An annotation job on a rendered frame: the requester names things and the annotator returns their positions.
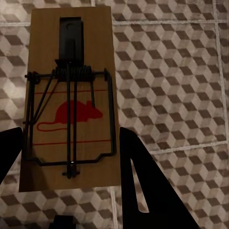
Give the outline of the mousetrap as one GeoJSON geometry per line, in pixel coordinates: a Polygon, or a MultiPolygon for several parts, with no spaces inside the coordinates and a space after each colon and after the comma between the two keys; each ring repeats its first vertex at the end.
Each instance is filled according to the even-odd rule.
{"type": "Polygon", "coordinates": [[[121,186],[111,6],[31,10],[19,192],[121,186]]]}

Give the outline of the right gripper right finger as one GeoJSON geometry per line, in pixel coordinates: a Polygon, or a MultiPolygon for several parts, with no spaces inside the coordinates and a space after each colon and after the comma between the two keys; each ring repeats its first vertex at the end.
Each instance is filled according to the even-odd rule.
{"type": "Polygon", "coordinates": [[[123,229],[200,229],[137,134],[120,127],[123,229]],[[149,213],[138,210],[133,161],[149,213]]]}

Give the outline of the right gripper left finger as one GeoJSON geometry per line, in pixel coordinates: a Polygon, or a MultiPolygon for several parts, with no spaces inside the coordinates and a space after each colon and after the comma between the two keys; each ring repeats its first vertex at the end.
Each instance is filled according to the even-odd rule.
{"type": "Polygon", "coordinates": [[[0,132],[0,184],[22,150],[22,140],[20,127],[0,132]]]}

